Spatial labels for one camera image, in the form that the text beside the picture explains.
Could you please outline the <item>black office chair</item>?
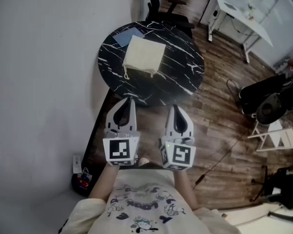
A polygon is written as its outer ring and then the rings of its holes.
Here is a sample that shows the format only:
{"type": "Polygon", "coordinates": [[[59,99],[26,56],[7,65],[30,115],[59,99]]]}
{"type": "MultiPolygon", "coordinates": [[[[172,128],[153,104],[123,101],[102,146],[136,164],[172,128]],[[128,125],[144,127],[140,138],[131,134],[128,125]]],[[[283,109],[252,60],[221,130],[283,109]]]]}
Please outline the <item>black office chair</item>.
{"type": "Polygon", "coordinates": [[[190,23],[186,16],[173,13],[173,10],[177,5],[186,5],[187,3],[182,0],[168,0],[168,2],[171,3],[169,9],[166,12],[160,12],[160,1],[150,0],[147,4],[148,15],[146,21],[155,21],[173,25],[192,39],[192,29],[195,28],[195,25],[190,23]]]}

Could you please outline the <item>person in white shirt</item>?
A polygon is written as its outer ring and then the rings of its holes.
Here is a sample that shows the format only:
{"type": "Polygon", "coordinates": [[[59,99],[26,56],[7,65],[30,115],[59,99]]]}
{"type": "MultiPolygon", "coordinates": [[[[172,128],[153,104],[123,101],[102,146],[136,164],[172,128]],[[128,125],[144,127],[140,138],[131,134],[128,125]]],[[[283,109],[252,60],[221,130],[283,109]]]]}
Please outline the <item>person in white shirt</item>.
{"type": "Polygon", "coordinates": [[[107,201],[79,201],[59,234],[241,234],[217,211],[193,211],[175,189],[173,171],[119,168],[107,201]]]}

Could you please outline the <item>person's left forearm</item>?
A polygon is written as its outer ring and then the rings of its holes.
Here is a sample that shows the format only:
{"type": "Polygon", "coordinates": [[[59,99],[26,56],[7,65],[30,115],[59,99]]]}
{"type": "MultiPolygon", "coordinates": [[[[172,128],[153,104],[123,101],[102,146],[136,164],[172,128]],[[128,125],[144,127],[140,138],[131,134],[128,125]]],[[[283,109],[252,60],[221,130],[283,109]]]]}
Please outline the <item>person's left forearm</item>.
{"type": "Polygon", "coordinates": [[[119,166],[106,164],[100,177],[92,188],[89,198],[102,199],[107,201],[113,190],[113,185],[117,177],[119,166]]]}

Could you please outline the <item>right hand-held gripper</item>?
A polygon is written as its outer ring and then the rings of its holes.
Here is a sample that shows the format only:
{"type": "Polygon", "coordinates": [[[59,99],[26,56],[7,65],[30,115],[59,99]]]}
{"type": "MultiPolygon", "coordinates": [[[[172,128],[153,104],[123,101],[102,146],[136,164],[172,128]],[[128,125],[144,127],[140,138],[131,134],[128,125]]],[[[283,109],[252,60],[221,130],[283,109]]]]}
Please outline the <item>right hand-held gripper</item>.
{"type": "Polygon", "coordinates": [[[166,135],[171,136],[177,123],[177,132],[182,136],[169,138],[163,136],[159,139],[163,168],[172,171],[185,171],[193,166],[196,147],[194,146],[193,122],[189,115],[179,106],[173,104],[166,121],[166,135]]]}

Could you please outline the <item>cream drawstring cloth bag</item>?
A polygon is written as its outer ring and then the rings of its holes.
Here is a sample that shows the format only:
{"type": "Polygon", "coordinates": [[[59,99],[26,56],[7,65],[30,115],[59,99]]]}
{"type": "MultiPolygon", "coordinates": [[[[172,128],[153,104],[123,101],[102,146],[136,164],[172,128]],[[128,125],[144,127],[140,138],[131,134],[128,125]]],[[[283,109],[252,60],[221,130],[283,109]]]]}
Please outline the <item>cream drawstring cloth bag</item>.
{"type": "Polygon", "coordinates": [[[124,78],[129,80],[127,69],[149,73],[153,78],[159,70],[165,48],[165,44],[132,36],[122,64],[124,78]]]}

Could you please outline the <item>person's right forearm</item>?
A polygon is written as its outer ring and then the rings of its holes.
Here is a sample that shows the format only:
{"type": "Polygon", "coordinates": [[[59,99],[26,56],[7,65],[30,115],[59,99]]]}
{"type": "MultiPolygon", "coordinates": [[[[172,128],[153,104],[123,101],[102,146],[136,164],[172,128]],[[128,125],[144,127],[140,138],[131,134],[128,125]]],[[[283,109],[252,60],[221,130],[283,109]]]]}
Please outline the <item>person's right forearm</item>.
{"type": "Polygon", "coordinates": [[[193,192],[189,176],[186,171],[173,171],[175,189],[183,197],[189,207],[195,211],[199,209],[199,204],[193,192]]]}

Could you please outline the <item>black round device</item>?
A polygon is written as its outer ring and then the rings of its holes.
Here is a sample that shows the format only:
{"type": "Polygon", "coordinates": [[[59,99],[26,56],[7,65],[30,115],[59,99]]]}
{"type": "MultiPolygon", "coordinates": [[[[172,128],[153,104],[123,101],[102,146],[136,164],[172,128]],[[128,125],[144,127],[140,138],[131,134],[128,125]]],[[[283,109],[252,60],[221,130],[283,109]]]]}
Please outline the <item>black round device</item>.
{"type": "Polygon", "coordinates": [[[280,119],[286,112],[278,93],[268,96],[258,107],[256,119],[260,124],[268,125],[280,119]]]}

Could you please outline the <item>white folding rack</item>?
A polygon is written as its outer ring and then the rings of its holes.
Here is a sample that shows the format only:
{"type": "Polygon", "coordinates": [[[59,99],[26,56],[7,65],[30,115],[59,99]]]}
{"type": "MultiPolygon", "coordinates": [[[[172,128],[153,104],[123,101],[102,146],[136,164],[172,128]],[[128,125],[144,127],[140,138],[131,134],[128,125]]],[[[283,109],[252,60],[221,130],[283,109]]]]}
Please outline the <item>white folding rack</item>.
{"type": "Polygon", "coordinates": [[[283,128],[280,120],[270,123],[265,132],[260,132],[259,126],[260,123],[257,121],[251,135],[248,136],[248,139],[258,138],[261,141],[257,152],[293,149],[293,128],[283,128]],[[267,138],[271,139],[272,147],[264,147],[267,138]]]}

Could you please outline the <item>black wheeled stand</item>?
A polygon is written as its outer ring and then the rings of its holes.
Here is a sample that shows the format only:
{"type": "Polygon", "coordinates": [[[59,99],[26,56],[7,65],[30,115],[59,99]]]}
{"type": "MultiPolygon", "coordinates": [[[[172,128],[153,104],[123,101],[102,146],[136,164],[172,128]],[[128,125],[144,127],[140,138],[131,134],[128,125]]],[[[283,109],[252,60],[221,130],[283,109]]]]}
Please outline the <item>black wheeled stand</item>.
{"type": "Polygon", "coordinates": [[[251,180],[251,184],[261,185],[261,189],[255,198],[251,198],[250,202],[255,202],[261,198],[268,203],[279,203],[287,209],[293,209],[293,174],[288,174],[290,167],[279,168],[276,173],[269,175],[268,167],[265,169],[264,181],[258,182],[251,180]]]}

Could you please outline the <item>blue notebook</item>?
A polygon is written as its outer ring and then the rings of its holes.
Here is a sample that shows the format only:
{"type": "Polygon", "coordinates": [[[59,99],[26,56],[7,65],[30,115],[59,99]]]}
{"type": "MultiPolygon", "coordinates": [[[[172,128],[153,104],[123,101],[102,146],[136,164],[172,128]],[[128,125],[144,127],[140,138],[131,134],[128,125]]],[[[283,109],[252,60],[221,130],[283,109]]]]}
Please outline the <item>blue notebook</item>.
{"type": "Polygon", "coordinates": [[[140,38],[144,38],[144,34],[140,32],[136,27],[124,30],[116,35],[113,36],[113,39],[121,46],[125,47],[127,46],[132,36],[137,36],[140,38]]]}

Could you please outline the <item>white desk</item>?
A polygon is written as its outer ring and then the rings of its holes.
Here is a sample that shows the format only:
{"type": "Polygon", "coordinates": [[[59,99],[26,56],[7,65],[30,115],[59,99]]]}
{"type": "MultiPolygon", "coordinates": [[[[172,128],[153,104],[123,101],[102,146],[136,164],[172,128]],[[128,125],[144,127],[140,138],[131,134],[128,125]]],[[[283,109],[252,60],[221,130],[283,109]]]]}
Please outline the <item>white desk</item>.
{"type": "Polygon", "coordinates": [[[208,24],[208,41],[209,42],[212,42],[213,31],[219,19],[224,20],[225,17],[228,16],[232,24],[233,24],[232,19],[236,19],[237,21],[239,21],[240,23],[242,23],[244,26],[248,27],[251,30],[251,34],[247,35],[246,40],[242,44],[246,63],[250,62],[249,52],[252,50],[254,45],[261,39],[263,39],[268,45],[273,47],[272,41],[263,26],[261,26],[254,19],[253,20],[247,19],[243,15],[242,11],[238,9],[237,7],[235,7],[236,10],[232,10],[228,8],[226,5],[224,5],[225,2],[228,3],[225,0],[216,0],[216,6],[215,6],[214,12],[216,11],[217,15],[214,16],[213,14],[211,14],[210,21],[208,24]]]}

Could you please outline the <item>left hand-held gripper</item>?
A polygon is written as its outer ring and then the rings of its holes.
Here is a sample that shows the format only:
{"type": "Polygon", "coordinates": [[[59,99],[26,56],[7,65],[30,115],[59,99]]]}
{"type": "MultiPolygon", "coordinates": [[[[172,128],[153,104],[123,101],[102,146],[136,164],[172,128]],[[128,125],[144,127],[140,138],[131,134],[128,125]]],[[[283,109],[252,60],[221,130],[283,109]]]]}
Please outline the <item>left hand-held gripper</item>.
{"type": "Polygon", "coordinates": [[[111,166],[134,165],[140,141],[140,133],[136,131],[135,101],[124,98],[117,102],[106,115],[105,127],[108,129],[103,146],[107,163],[111,166]]]}

